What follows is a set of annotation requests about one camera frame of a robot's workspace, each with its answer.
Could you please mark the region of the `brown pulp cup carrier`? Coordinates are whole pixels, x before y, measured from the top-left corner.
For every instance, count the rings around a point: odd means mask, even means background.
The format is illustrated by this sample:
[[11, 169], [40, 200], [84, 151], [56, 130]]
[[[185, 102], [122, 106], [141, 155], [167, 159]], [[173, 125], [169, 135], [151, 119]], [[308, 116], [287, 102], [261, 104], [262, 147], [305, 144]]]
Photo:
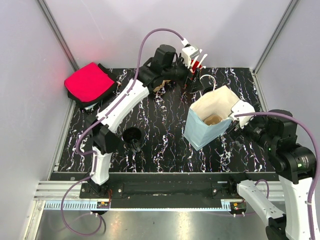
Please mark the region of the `brown pulp cup carrier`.
[[170, 83], [170, 82], [171, 80], [163, 80], [159, 86], [154, 88], [153, 92], [158, 92], [161, 88], [163, 88], [167, 83]]

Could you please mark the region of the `light blue paper bag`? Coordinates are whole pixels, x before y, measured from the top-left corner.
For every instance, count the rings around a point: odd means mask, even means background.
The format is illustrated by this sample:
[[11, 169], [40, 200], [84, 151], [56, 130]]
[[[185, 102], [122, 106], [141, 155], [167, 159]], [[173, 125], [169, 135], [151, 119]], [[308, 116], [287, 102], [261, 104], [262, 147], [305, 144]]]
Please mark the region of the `light blue paper bag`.
[[212, 81], [212, 90], [206, 88], [191, 104], [183, 132], [184, 138], [197, 151], [227, 130], [232, 122], [231, 109], [240, 100], [228, 86], [217, 87], [212, 75], [205, 74], [200, 80]]

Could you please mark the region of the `black coffee cup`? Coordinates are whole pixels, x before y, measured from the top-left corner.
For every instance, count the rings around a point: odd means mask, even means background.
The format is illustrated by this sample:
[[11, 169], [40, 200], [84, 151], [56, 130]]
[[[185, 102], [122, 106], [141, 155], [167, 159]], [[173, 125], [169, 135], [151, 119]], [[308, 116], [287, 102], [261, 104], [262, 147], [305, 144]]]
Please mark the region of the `black coffee cup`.
[[128, 148], [134, 152], [139, 153], [142, 149], [142, 132], [136, 127], [127, 128], [122, 134], [123, 141]]

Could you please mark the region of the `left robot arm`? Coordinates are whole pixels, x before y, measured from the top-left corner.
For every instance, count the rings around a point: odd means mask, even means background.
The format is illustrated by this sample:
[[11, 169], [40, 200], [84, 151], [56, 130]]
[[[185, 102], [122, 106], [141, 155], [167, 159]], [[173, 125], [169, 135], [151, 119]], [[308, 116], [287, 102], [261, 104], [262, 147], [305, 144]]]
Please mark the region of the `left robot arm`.
[[201, 90], [201, 65], [196, 63], [201, 52], [190, 44], [182, 48], [181, 53], [170, 45], [160, 45], [154, 56], [139, 67], [137, 79], [131, 79], [108, 107], [90, 119], [93, 160], [88, 183], [95, 197], [103, 198], [108, 193], [106, 182], [112, 155], [120, 142], [116, 136], [120, 123], [141, 100], [167, 82], [177, 82], [189, 93]]

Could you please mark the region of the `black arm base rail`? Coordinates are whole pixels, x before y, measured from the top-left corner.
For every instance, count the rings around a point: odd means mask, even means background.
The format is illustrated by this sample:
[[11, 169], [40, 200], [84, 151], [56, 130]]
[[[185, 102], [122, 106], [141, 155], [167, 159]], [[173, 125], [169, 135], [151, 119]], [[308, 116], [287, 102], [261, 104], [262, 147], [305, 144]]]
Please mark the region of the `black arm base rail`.
[[113, 210], [228, 211], [239, 200], [237, 184], [246, 173], [116, 173], [100, 187], [83, 183], [80, 198], [111, 197]]

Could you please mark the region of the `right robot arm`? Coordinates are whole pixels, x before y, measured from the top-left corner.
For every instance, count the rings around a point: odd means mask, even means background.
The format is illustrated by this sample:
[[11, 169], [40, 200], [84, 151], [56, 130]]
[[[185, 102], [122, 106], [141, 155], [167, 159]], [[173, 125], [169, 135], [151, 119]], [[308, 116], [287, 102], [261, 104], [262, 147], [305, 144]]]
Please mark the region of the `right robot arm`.
[[285, 211], [279, 210], [255, 183], [239, 173], [228, 181], [227, 192], [241, 197], [265, 225], [270, 240], [318, 240], [314, 192], [320, 177], [320, 151], [313, 134], [286, 110], [238, 113], [244, 118], [241, 134], [263, 148], [278, 174], [282, 186]]

